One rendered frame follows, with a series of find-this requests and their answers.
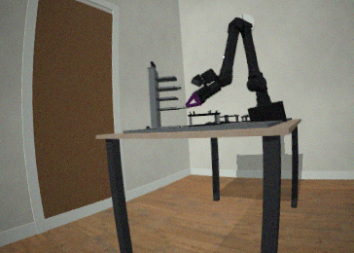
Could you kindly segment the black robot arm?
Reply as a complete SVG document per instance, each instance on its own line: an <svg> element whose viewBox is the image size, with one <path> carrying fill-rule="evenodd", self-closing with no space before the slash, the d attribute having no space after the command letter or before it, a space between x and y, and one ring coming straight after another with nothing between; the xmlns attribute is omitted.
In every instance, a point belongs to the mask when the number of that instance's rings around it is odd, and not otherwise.
<svg viewBox="0 0 354 253"><path fill-rule="evenodd" d="M263 73L260 71L257 61L255 46L252 37L252 27L252 23L242 18L235 18L231 23L229 23L229 35L224 54L223 64L219 76L216 75L213 69L209 69L201 75L198 74L194 76L191 81L192 84L198 87L201 87L201 85L203 85L203 87L199 89L202 94L205 94L210 90L211 92L213 92L213 94L215 94L220 91L221 88L223 88L224 86L228 86L231 84L233 62L235 57L238 35L240 32L243 40L249 72L247 89L256 92L257 107L271 104L269 95L267 93L266 79L264 78ZM210 85L207 86L206 84Z"/></svg>

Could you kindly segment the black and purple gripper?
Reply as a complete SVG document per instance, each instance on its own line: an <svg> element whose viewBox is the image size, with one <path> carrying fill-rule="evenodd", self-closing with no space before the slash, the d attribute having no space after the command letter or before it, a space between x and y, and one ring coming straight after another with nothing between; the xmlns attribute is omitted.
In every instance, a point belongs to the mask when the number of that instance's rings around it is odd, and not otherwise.
<svg viewBox="0 0 354 253"><path fill-rule="evenodd" d="M194 91L194 93L192 94L192 96L189 98L189 100L187 101L187 103L185 105L189 108L200 106L206 101L206 99L208 99L212 95L213 95L213 92L211 92L211 90L208 91L207 93L205 93L204 95L202 95L200 90ZM193 99L195 100L195 103L190 104Z"/></svg>

